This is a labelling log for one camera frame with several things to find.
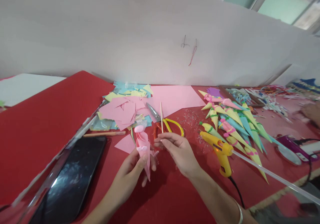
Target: yellow glue gun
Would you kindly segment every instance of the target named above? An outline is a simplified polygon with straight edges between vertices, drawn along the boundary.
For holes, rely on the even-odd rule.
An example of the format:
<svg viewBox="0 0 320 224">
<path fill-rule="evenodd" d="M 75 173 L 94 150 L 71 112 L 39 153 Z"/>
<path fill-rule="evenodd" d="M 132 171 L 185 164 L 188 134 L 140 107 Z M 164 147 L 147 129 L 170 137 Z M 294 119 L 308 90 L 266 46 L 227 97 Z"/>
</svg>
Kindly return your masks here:
<svg viewBox="0 0 320 224">
<path fill-rule="evenodd" d="M 219 138 L 210 135 L 207 132 L 200 132 L 200 136 L 213 147 L 214 152 L 217 154 L 221 175 L 224 177 L 231 176 L 232 172 L 228 156 L 232 155 L 233 147 L 228 143 L 223 143 Z"/>
</svg>

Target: scissors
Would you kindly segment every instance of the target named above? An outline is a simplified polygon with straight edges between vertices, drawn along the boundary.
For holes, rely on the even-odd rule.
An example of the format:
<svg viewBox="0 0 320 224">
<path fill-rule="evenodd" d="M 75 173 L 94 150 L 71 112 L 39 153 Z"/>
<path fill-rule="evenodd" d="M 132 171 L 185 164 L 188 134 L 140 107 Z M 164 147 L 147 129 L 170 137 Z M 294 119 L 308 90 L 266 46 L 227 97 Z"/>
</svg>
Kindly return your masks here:
<svg viewBox="0 0 320 224">
<path fill-rule="evenodd" d="M 157 113 L 157 111 L 156 111 L 151 105 L 149 105 L 149 103 L 147 103 L 147 106 L 148 106 L 151 114 L 153 115 L 153 117 L 154 117 L 154 118 L 156 119 L 156 121 L 157 121 L 157 122 L 155 123 L 154 129 L 153 129 L 153 137 L 156 139 L 156 138 L 157 138 L 157 128 L 159 128 L 159 129 L 161 130 L 161 124 L 160 124 L 160 122 L 161 122 L 161 117 L 159 116 L 159 114 Z M 168 118 L 162 119 L 162 121 L 163 121 L 163 123 L 165 124 L 168 132 L 172 132 L 172 130 L 171 130 L 169 124 L 168 124 L 168 122 L 171 122 L 171 123 L 173 123 L 173 124 L 176 124 L 176 125 L 179 127 L 179 129 L 180 129 L 180 131 L 181 131 L 181 136 L 182 136 L 182 137 L 184 136 L 184 130 L 183 130 L 183 128 L 181 127 L 181 125 L 180 125 L 178 122 L 173 121 L 173 120 L 170 120 L 170 119 L 168 119 Z"/>
</svg>

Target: purple device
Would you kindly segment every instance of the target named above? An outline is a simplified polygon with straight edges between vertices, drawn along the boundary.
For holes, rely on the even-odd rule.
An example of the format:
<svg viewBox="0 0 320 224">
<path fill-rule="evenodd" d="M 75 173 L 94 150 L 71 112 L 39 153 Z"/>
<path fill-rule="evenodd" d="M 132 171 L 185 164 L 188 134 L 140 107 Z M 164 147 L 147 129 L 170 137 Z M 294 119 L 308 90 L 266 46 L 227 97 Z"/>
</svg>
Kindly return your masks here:
<svg viewBox="0 0 320 224">
<path fill-rule="evenodd" d="M 292 136 L 286 135 L 277 138 L 281 144 L 283 144 L 288 149 L 292 150 L 303 162 L 309 161 L 309 154 L 307 154 L 304 150 L 300 148 L 295 142 Z M 312 156 L 311 161 L 317 161 L 320 157 L 317 155 Z"/>
</svg>

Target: purple paper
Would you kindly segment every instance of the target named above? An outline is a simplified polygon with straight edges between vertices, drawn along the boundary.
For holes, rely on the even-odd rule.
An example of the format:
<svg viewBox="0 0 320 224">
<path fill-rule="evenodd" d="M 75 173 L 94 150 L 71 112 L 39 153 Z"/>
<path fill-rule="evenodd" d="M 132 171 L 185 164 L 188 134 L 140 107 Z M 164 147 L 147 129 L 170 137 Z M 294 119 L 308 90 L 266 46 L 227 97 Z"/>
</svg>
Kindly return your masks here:
<svg viewBox="0 0 320 224">
<path fill-rule="evenodd" d="M 207 89 L 207 93 L 209 93 L 210 95 L 214 96 L 214 97 L 221 97 L 221 98 L 224 98 L 224 96 L 222 94 L 220 94 L 220 90 L 219 89 L 216 89 L 216 88 L 213 88 L 213 87 L 209 87 Z"/>
</svg>

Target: silver bangle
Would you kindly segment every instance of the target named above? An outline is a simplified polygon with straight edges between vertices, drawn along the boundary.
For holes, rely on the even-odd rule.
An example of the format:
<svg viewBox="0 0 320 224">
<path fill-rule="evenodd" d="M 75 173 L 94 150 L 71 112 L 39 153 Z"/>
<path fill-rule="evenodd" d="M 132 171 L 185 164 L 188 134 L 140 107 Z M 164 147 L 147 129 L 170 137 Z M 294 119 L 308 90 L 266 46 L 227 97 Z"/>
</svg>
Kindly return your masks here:
<svg viewBox="0 0 320 224">
<path fill-rule="evenodd" d="M 242 215 L 242 210 L 241 210 L 241 207 L 240 205 L 236 202 L 238 208 L 239 208 L 239 211 L 240 211 L 240 220 L 238 222 L 238 224 L 242 224 L 242 221 L 243 221 L 243 215 Z"/>
</svg>

